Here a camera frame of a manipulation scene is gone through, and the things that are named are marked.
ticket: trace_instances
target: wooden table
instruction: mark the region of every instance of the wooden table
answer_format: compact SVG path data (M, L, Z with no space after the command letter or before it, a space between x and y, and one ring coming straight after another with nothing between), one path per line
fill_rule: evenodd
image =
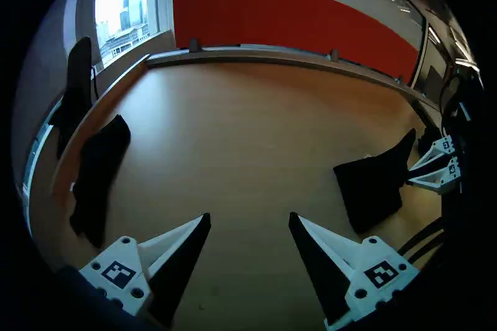
M109 196L106 244L121 235L143 241L211 213L175 330L322 330L289 213L360 241L333 167L389 149L412 127L418 137L424 130L391 89L261 63L153 68L98 125L116 114L131 143ZM414 147L409 164L416 160ZM394 248L440 215L436 194L405 186L401 195L400 211L369 234ZM97 252L70 229L73 205L69 194L58 244L81 266Z

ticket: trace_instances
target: black chair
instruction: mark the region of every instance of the black chair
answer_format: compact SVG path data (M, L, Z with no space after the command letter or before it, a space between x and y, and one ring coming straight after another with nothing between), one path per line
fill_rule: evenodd
M60 158L74 131L91 108L91 41L83 37L67 59L67 83L60 107L49 124L59 129L57 158Z
M399 188L408 175L415 139L416 131L411 129L387 152L333 168L356 233L366 232L402 206Z

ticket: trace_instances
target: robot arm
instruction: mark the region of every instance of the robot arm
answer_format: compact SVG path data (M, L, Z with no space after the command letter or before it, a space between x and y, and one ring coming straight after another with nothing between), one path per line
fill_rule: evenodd
M80 274L117 307L169 328L210 228L205 213L140 244L121 237Z

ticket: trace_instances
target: building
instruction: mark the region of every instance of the building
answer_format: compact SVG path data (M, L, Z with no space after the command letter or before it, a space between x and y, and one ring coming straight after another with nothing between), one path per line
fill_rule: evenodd
M129 20L131 25L142 24L144 21L143 4L142 0L128 0L129 1Z
M138 44L142 40L145 40L149 36L150 33L148 31L148 24L139 24L128 27L128 29L113 35L100 48L100 55L102 56L104 65L109 63L114 57Z
M128 11L128 9L124 9L119 14L119 17L121 18L121 30L126 30L129 27L131 27L131 24L129 22L129 11Z
M109 40L109 25L107 22L100 22L96 26L98 45L104 45Z

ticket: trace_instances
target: skyscraper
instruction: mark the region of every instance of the skyscraper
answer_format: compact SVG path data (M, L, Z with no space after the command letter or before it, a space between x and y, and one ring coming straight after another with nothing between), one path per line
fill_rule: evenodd
M105 41L109 40L109 25L107 21L97 24L97 39L98 45L104 45Z
M142 0L129 0L129 20L131 25L143 22Z
M129 11L128 9L124 9L120 14L119 17L121 18L121 30L128 29L131 27L131 24L129 22Z

